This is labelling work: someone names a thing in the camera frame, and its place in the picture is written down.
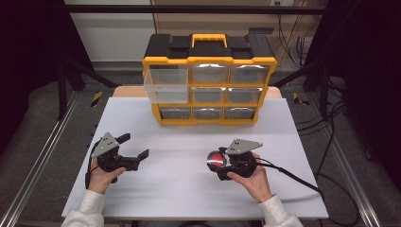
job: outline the person's right hand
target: person's right hand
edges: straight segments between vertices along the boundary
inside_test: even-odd
[[[98,166],[97,159],[94,159],[92,162],[91,169],[91,181],[89,182],[88,190],[98,194],[106,193],[112,180],[123,174],[126,170],[126,168],[120,167],[113,172],[105,172]]]
[[[253,153],[253,157],[256,158],[256,162],[260,163],[259,155]],[[249,178],[243,178],[234,172],[227,173],[227,176],[242,184],[257,202],[261,203],[272,197],[268,175],[266,174],[266,169],[262,166],[257,166],[253,175]]]

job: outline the person's left hand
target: person's left hand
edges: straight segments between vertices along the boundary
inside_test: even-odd
[[[112,180],[123,174],[126,168],[120,167],[113,172],[105,172],[98,166],[97,159],[94,159],[91,170],[91,181],[89,182],[88,190],[104,194]]]

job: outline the white table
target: white table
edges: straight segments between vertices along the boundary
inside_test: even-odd
[[[109,131],[131,134],[119,154],[136,157],[149,148],[138,171],[127,171],[106,195],[103,215],[116,219],[262,219],[256,202],[239,184],[220,181],[207,154],[236,139],[263,143],[262,158],[316,185],[285,99],[266,99],[253,126],[160,126],[145,97],[111,97],[62,216],[78,208],[93,144]],[[267,169],[271,191],[299,218],[328,218],[319,193],[275,169]]]

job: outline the yellow storage organizer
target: yellow storage organizer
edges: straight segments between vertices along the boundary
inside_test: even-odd
[[[150,37],[144,87],[162,125],[254,124],[277,65],[265,35]]]

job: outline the white sleeve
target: white sleeve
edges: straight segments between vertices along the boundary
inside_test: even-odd
[[[271,199],[259,203],[265,215],[265,227],[299,227],[303,226],[298,218],[284,209],[283,203],[274,195]]]
[[[62,227],[67,226],[104,226],[101,215],[104,206],[104,195],[86,190],[78,210],[70,210]]]

